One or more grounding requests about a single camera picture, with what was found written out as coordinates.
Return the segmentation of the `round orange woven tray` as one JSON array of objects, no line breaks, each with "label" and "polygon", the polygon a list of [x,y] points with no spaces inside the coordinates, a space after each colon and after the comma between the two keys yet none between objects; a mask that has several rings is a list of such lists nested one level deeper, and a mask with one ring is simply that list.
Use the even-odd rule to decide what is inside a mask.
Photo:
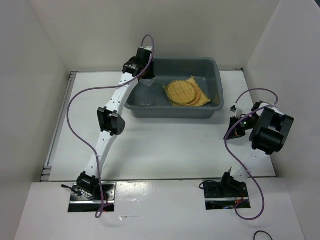
[{"label": "round orange woven tray", "polygon": [[191,102],[189,104],[190,106],[194,106],[199,101],[199,99],[201,98],[200,90],[198,89],[197,86],[195,86],[195,85],[193,85],[193,86],[195,88],[196,96],[195,96],[195,99],[193,100],[193,102]]}]

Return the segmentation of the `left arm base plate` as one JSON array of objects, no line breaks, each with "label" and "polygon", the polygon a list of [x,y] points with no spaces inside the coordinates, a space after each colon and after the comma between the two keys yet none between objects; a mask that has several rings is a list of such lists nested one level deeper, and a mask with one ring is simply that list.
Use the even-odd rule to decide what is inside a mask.
[{"label": "left arm base plate", "polygon": [[[116,198],[116,183],[115,182],[103,182],[103,212],[115,211],[115,198]],[[100,189],[98,188],[95,196],[90,193],[80,190],[76,183],[72,184],[72,187],[64,185],[64,188],[71,189],[68,212],[69,213],[87,213],[96,212],[101,207]]]}]

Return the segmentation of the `clear plastic cup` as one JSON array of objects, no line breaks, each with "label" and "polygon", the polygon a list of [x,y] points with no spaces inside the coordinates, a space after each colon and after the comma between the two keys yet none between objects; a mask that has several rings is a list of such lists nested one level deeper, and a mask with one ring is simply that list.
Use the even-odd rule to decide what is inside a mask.
[{"label": "clear plastic cup", "polygon": [[151,87],[155,83],[155,79],[154,78],[141,78],[139,80],[139,83],[142,86]]},{"label": "clear plastic cup", "polygon": [[139,106],[139,107],[151,107],[153,106],[155,103],[154,103],[154,100],[151,96],[149,95],[139,95],[136,99],[136,104]]}]

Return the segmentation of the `rectangular woven bamboo mat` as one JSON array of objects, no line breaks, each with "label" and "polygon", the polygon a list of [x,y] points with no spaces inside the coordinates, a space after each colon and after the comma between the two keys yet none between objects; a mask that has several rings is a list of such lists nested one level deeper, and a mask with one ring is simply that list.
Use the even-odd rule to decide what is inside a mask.
[{"label": "rectangular woven bamboo mat", "polygon": [[199,101],[195,104],[195,105],[179,105],[179,104],[176,104],[176,103],[173,103],[170,101],[170,103],[173,105],[173,106],[185,106],[185,107],[202,107],[204,106],[205,104],[208,104],[211,102],[211,99],[209,97],[207,97],[207,95],[203,92],[203,90],[200,88],[200,86],[198,85],[198,83],[196,82],[196,79],[194,76],[191,76],[190,78],[186,79],[186,80],[181,80],[181,81],[186,81],[186,82],[189,82],[191,83],[192,85],[195,85],[198,87],[199,91],[200,91],[200,99]]}]

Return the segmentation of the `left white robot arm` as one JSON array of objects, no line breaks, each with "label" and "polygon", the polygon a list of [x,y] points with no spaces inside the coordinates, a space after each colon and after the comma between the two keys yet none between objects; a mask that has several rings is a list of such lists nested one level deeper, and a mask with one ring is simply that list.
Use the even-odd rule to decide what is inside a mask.
[{"label": "left white robot arm", "polygon": [[153,53],[152,46],[139,47],[136,56],[124,64],[119,86],[115,88],[109,102],[97,109],[99,138],[89,164],[76,181],[77,187],[88,200],[104,196],[100,187],[102,167],[112,144],[125,130],[126,122],[122,112],[131,92],[140,79],[154,77]]}]

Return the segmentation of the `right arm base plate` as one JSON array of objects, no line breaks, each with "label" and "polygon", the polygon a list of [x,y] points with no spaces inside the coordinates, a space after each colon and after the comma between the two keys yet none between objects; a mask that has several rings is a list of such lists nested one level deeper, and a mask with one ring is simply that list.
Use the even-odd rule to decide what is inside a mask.
[{"label": "right arm base plate", "polygon": [[238,203],[238,209],[251,208],[247,185],[243,182],[240,190],[213,180],[203,181],[199,188],[204,193],[206,210],[233,210]]}]

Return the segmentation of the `round bamboo tray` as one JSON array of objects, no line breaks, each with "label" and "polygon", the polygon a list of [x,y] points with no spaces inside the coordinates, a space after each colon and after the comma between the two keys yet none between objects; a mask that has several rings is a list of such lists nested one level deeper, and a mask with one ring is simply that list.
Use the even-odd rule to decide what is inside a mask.
[{"label": "round bamboo tray", "polygon": [[163,88],[168,99],[178,105],[191,104],[198,96],[196,87],[185,80],[172,81]]}]

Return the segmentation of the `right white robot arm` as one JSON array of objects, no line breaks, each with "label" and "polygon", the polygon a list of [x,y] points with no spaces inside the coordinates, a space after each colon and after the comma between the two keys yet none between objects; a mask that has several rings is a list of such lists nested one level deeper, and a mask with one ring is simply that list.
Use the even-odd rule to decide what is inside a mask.
[{"label": "right white robot arm", "polygon": [[251,148],[242,159],[236,158],[240,167],[232,173],[223,174],[219,184],[219,192],[227,197],[239,197],[244,192],[245,183],[259,162],[273,153],[278,153],[289,136],[294,118],[284,114],[274,105],[256,102],[249,114],[243,114],[236,104],[230,110],[235,116],[230,118],[229,127],[223,140],[242,138],[246,131],[251,130],[249,141]]}]

